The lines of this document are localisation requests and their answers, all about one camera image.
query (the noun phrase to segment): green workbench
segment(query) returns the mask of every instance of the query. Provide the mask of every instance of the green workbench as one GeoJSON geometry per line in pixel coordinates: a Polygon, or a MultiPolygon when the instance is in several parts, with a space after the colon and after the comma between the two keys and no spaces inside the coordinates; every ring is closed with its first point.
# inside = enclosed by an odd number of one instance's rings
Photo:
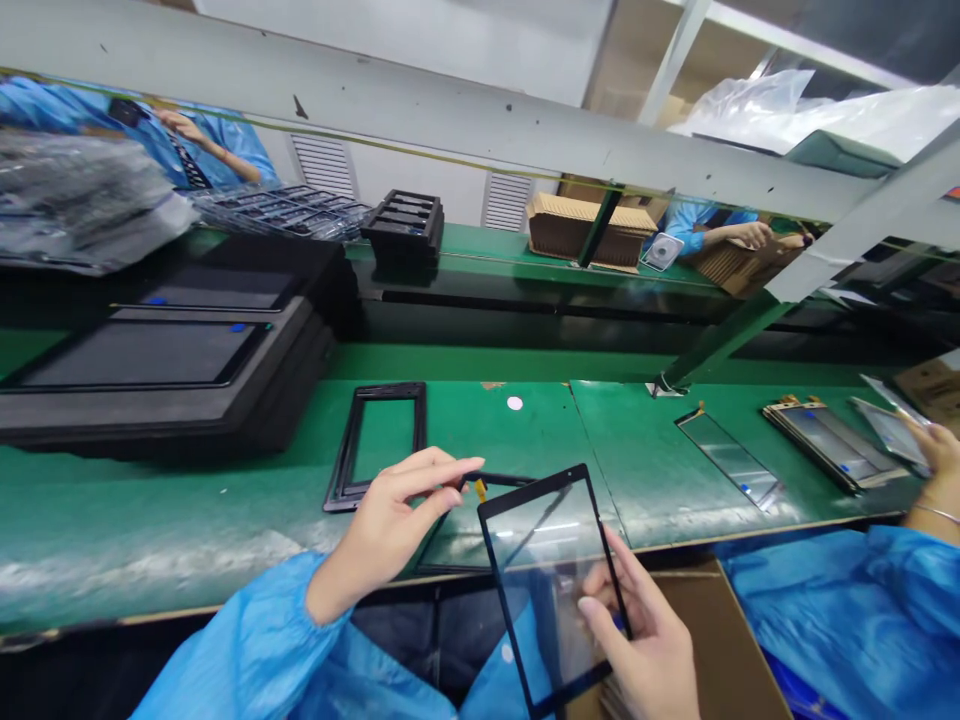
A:
{"type": "MultiPolygon", "coordinates": [[[[729,384],[656,402],[620,382],[667,361],[345,346],[280,457],[174,472],[0,448],[0,635],[215,606],[294,553],[331,550],[350,516],[323,513],[323,497],[353,388],[369,382],[427,380],[429,442],[484,455],[490,472],[542,477],[586,463],[604,520],[638,549],[882,516],[916,495],[909,481],[847,498],[759,418],[757,409],[786,391],[817,394],[846,414],[852,369],[731,360],[718,376],[729,384]],[[577,376],[607,382],[564,382],[577,376]],[[789,387],[777,384],[784,377],[789,387]],[[512,395],[522,410],[507,407],[512,395]],[[672,425],[700,399],[786,482],[775,512],[757,511],[672,425]]],[[[358,474],[406,452],[391,429],[396,417],[377,422],[365,423],[358,474]]],[[[442,533],[425,562],[482,561],[469,509],[442,533]]]]}

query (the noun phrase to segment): stack of panels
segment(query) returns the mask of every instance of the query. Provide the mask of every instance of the stack of panels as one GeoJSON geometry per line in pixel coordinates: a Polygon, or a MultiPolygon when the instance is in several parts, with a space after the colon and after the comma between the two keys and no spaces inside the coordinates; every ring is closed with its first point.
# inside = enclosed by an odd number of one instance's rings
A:
{"type": "Polygon", "coordinates": [[[910,476],[823,403],[768,405],[762,412],[845,492],[857,495],[910,476]]]}
{"type": "Polygon", "coordinates": [[[378,267],[436,267],[443,224],[440,198],[391,190],[360,226],[360,234],[370,241],[378,267]]]}
{"type": "Polygon", "coordinates": [[[281,273],[313,305],[338,340],[356,339],[362,323],[357,275],[340,243],[231,235],[198,260],[204,268],[281,273]]]}
{"type": "Polygon", "coordinates": [[[0,443],[165,464],[285,450],[336,345],[315,303],[348,323],[356,277],[338,245],[249,240],[5,378],[0,443]]]}

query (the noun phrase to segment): hand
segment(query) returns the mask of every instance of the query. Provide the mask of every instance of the hand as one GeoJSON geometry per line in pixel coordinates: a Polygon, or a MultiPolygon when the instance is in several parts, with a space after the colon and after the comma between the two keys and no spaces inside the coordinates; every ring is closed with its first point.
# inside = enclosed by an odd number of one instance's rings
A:
{"type": "Polygon", "coordinates": [[[620,634],[607,609],[619,608],[606,562],[590,571],[579,605],[620,680],[631,712],[644,720],[699,718],[690,632],[620,536],[606,526],[604,533],[615,555],[634,640],[620,634]]]}
{"type": "Polygon", "coordinates": [[[782,238],[777,238],[774,242],[784,250],[799,250],[805,246],[805,238],[806,235],[786,235],[782,238]]]}
{"type": "Polygon", "coordinates": [[[960,440],[942,425],[921,427],[904,412],[900,418],[917,441],[930,469],[938,475],[960,476],[960,440]]]}
{"type": "Polygon", "coordinates": [[[204,150],[214,144],[210,138],[200,131],[196,123],[185,115],[181,115],[173,110],[164,110],[163,108],[155,109],[154,114],[157,116],[160,124],[167,128],[167,130],[172,130],[180,137],[196,143],[204,150]]]}
{"type": "Polygon", "coordinates": [[[739,240],[750,250],[762,248],[773,240],[773,231],[770,226],[762,222],[726,225],[723,231],[726,239],[739,240]]]}
{"type": "Polygon", "coordinates": [[[433,524],[459,505],[461,476],[483,458],[455,460],[427,448],[374,478],[337,549],[307,588],[307,610],[327,625],[403,570],[433,524]],[[410,500],[426,497],[413,509],[410,500]]]}

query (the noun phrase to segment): wrist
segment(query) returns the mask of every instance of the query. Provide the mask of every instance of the wrist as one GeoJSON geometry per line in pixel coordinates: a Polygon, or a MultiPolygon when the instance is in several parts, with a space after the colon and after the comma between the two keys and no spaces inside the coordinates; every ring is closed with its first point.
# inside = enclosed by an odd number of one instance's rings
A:
{"type": "Polygon", "coordinates": [[[307,587],[307,612],[317,625],[329,625],[366,595],[356,587],[353,573],[334,550],[310,579],[307,587]]]}

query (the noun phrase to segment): ventilation grille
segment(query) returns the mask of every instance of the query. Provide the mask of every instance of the ventilation grille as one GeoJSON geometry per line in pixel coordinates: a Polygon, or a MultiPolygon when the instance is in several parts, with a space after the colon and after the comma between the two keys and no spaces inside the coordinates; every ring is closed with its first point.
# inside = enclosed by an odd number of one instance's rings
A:
{"type": "Polygon", "coordinates": [[[527,202],[532,189],[532,178],[487,173],[483,226],[523,232],[527,222],[527,202]]]}
{"type": "Polygon", "coordinates": [[[318,190],[357,197],[357,183],[349,149],[339,140],[290,134],[303,181],[318,190]]]}

